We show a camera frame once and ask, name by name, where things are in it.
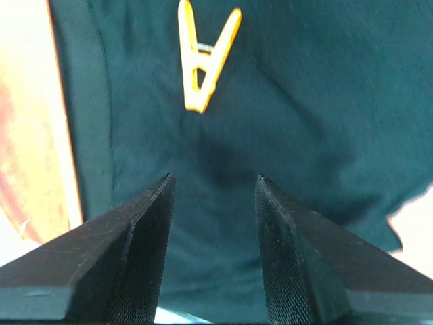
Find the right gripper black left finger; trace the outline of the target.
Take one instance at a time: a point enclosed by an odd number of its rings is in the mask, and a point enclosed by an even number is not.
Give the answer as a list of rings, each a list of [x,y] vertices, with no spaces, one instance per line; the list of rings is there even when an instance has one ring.
[[[151,322],[175,177],[1,268],[4,322]]]

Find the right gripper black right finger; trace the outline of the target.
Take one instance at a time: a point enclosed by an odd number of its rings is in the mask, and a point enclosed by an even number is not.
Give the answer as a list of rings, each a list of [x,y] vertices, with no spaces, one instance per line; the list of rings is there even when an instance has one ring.
[[[429,324],[432,281],[302,206],[266,177],[255,188],[273,324]]]

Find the black underwear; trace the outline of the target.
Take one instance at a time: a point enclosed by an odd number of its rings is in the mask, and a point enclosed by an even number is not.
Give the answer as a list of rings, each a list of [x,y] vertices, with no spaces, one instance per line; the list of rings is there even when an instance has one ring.
[[[85,219],[173,173],[159,306],[263,322],[263,174],[386,252],[432,183],[431,1],[194,1],[198,40],[242,24],[204,114],[184,107],[177,1],[51,1]]]

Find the orange clothespin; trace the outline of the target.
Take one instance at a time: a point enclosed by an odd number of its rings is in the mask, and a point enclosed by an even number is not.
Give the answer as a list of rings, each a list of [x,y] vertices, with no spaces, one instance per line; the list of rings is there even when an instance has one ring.
[[[183,75],[184,104],[187,111],[205,113],[219,77],[240,29],[242,11],[229,15],[216,43],[201,47],[190,1],[180,1],[177,11],[179,46]]]

